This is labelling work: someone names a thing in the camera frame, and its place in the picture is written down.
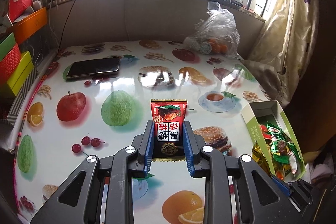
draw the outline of phone screen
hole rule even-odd
[[[67,77],[94,75],[97,73],[117,73],[119,70],[119,63],[119,57],[75,62],[72,64]]]

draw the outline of box of snacks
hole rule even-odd
[[[285,182],[301,178],[305,173],[302,153],[278,101],[248,103],[241,114],[254,143],[252,158]]]

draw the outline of orange box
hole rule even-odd
[[[41,29],[48,23],[47,10],[42,8],[37,12],[32,13],[25,19],[7,29],[8,32],[13,32],[17,44],[21,44],[28,37]]]

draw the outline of red basket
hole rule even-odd
[[[19,46],[15,43],[15,46],[11,51],[0,61],[0,85],[6,83],[19,65],[21,60],[21,53]]]

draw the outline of cup of tea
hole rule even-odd
[[[205,98],[209,105],[219,106],[223,102],[224,95],[218,91],[210,91],[205,94]]]

